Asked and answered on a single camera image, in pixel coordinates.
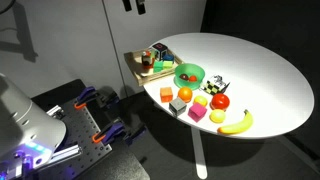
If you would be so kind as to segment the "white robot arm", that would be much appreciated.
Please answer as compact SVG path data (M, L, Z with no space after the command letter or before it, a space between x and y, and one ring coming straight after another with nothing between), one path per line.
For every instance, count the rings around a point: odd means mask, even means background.
M49 116L7 76L0 74L1 180L48 164L66 135L66 125Z

